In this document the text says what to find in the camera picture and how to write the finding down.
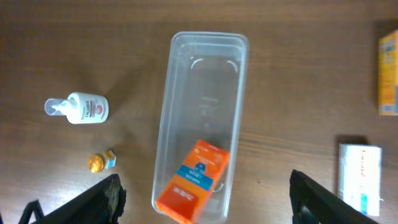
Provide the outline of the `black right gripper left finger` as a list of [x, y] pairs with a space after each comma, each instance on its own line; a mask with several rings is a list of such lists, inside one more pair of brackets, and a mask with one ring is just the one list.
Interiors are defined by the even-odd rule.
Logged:
[[118, 224], [125, 204], [126, 190], [123, 189], [119, 176], [111, 174], [47, 215], [43, 213], [39, 201], [28, 203], [19, 222], [28, 223], [33, 215], [36, 223]]

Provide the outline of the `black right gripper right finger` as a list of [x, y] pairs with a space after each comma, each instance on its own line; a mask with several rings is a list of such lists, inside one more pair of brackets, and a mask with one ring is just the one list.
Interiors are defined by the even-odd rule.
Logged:
[[303, 172], [293, 170], [289, 182], [293, 224], [375, 223]]

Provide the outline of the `white Panadol box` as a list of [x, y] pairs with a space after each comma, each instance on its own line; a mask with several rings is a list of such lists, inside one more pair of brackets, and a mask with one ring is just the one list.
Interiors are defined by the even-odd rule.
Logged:
[[338, 164], [338, 197], [360, 213], [378, 217], [382, 149], [364, 144], [340, 144]]

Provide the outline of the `orange medicine box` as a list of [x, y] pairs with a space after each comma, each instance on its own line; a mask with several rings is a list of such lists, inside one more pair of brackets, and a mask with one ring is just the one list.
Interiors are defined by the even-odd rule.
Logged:
[[197, 141], [155, 201], [155, 207], [178, 223], [195, 223], [228, 162], [228, 151]]

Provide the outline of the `white lotion bottle clear cap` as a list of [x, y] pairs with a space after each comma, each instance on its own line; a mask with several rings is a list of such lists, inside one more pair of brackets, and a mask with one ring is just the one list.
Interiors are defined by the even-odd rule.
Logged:
[[71, 124], [103, 123], [109, 115], [104, 96], [73, 92], [67, 99], [49, 98], [44, 104], [49, 116], [66, 116]]

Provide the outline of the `yellow Woods medicine box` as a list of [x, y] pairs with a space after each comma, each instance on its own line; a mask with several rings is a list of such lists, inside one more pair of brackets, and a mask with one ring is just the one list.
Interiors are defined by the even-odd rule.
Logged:
[[379, 40], [379, 114], [397, 116], [397, 30]]

